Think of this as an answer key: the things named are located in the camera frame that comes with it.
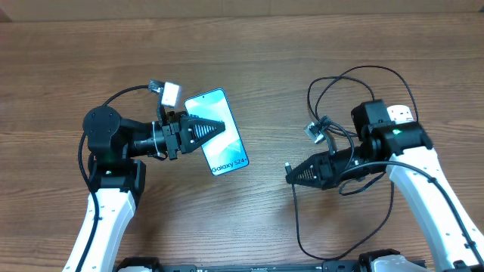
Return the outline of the Samsung Galaxy smartphone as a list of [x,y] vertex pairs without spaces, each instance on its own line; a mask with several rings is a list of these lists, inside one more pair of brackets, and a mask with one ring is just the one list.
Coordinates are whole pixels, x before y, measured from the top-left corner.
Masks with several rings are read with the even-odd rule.
[[249,165],[247,152],[222,88],[186,99],[185,109],[191,116],[223,122],[225,125],[222,133],[201,146],[213,175],[223,175]]

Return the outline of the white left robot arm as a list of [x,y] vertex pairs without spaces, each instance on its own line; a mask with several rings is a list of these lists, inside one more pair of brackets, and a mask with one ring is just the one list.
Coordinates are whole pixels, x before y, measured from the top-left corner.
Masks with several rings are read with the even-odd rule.
[[142,123],[99,106],[83,121],[82,141],[90,156],[82,165],[89,190],[85,219],[66,271],[111,271],[123,234],[144,192],[148,156],[177,159],[225,131],[225,123],[190,116],[185,111],[157,109],[158,119]]

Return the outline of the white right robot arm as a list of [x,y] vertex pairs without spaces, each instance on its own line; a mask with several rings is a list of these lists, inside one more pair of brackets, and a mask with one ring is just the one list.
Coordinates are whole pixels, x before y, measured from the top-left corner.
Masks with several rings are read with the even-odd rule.
[[364,102],[351,112],[360,146],[316,153],[296,168],[285,165],[286,181],[320,190],[342,190],[367,175],[387,175],[400,190],[430,247],[437,271],[481,271],[483,235],[446,179],[433,142],[407,107]]

